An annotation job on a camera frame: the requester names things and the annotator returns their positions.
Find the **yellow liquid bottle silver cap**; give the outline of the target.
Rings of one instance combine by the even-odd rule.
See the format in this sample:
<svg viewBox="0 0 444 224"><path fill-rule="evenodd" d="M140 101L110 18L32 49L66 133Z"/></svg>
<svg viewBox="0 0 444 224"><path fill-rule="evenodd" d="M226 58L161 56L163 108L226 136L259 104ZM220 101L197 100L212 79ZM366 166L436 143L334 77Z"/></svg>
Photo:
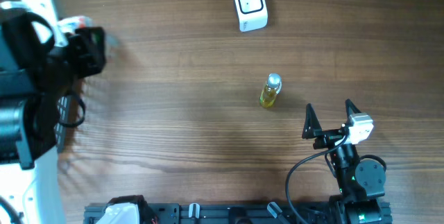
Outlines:
<svg viewBox="0 0 444 224"><path fill-rule="evenodd" d="M279 74L269 74L262 89L259 104L264 108L271 107L282 89L282 78Z"/></svg>

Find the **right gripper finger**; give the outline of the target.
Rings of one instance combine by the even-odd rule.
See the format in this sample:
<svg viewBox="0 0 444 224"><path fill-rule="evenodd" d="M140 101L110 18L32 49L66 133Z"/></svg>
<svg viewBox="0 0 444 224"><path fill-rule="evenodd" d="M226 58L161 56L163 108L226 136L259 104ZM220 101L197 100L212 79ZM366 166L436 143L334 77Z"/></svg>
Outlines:
<svg viewBox="0 0 444 224"><path fill-rule="evenodd" d="M312 107L311 103L306 106L305 124L303 127L302 138L314 139L322 135L322 128Z"/></svg>
<svg viewBox="0 0 444 224"><path fill-rule="evenodd" d="M345 101L345 110L347 117L350 117L353 114L360 114L361 111L356 107L356 105L348 98Z"/></svg>

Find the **red white snack packet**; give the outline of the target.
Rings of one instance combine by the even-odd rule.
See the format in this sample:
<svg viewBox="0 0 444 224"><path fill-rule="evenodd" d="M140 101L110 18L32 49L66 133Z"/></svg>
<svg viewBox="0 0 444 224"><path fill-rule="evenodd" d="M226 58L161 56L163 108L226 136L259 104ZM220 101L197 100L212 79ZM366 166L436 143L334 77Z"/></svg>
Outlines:
<svg viewBox="0 0 444 224"><path fill-rule="evenodd" d="M79 15L61 19L58 26L63 33L75 33L79 28L93 26L93 21L90 17Z"/></svg>

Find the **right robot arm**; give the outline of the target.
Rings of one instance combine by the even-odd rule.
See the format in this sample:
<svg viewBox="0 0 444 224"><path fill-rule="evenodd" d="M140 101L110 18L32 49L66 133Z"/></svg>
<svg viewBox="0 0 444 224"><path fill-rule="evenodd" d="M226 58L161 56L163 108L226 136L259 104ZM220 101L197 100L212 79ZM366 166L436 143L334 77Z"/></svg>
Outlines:
<svg viewBox="0 0 444 224"><path fill-rule="evenodd" d="M354 103L345 101L346 122L340 128L322 129L314 108L306 107L302 138L313 139L314 149L327 149L324 155L336 178L340 194L331 196L325 206L326 223L392 223L390 204L385 196L386 163L376 155L359 155L357 144L369 138L373 119Z"/></svg>

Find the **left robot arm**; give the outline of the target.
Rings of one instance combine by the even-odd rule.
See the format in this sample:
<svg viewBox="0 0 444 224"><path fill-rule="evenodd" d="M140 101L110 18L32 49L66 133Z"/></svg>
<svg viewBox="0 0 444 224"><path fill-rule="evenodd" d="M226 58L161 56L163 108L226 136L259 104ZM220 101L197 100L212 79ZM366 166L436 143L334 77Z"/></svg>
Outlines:
<svg viewBox="0 0 444 224"><path fill-rule="evenodd" d="M64 223L56 126L60 99L105 66L106 34L53 0L1 0L1 222Z"/></svg>

